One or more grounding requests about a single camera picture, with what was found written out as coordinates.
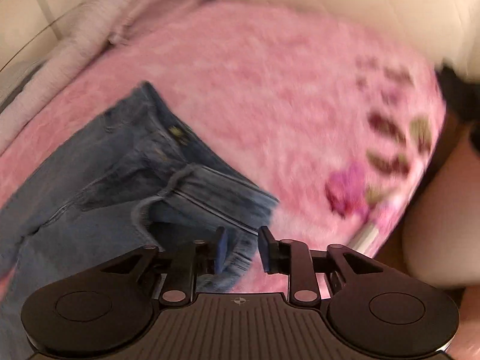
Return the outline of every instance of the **purple flower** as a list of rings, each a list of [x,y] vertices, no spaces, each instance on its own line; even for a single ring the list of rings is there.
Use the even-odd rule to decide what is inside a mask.
[[[332,212],[343,218],[358,214],[366,221],[369,206],[365,199],[365,171],[358,163],[332,172],[325,183],[325,195]]]

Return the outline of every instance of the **jeans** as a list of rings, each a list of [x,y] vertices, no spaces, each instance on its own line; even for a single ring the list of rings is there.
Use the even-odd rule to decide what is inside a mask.
[[[197,290],[228,291],[248,269],[257,229],[277,203],[143,83],[59,147],[0,211],[0,277],[16,265],[0,303],[0,360],[32,353],[20,321],[30,294],[145,244],[164,250],[164,240],[172,249],[224,226],[223,271],[200,276]],[[150,231],[158,223],[195,230]]]

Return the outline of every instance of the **denim pants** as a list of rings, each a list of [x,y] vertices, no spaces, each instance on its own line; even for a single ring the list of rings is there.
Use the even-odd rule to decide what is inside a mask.
[[[248,269],[256,231],[277,202],[143,83],[59,147],[0,211],[0,277],[16,266],[0,303],[0,360],[32,353],[20,321],[30,294],[145,244],[171,249],[224,226],[224,269],[199,277],[197,290],[228,291]],[[150,232],[157,223],[194,230]]]

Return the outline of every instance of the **pink bedspread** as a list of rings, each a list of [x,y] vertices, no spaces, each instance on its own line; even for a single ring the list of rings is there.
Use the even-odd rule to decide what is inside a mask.
[[[422,177],[445,114],[432,66],[408,47],[327,15],[215,2],[164,28],[152,23],[57,95],[0,157],[0,205],[141,80],[279,197],[276,238],[324,249],[370,222],[379,230],[370,256]],[[235,290],[285,289],[257,259]]]

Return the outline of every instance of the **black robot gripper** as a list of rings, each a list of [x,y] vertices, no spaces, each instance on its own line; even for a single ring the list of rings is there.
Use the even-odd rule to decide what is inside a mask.
[[[259,229],[265,272],[282,293],[196,293],[219,275],[227,235],[175,252],[146,245],[40,288],[21,318],[32,360],[448,359],[458,309],[442,291],[342,245],[309,250]],[[331,298],[322,299],[316,274]]]

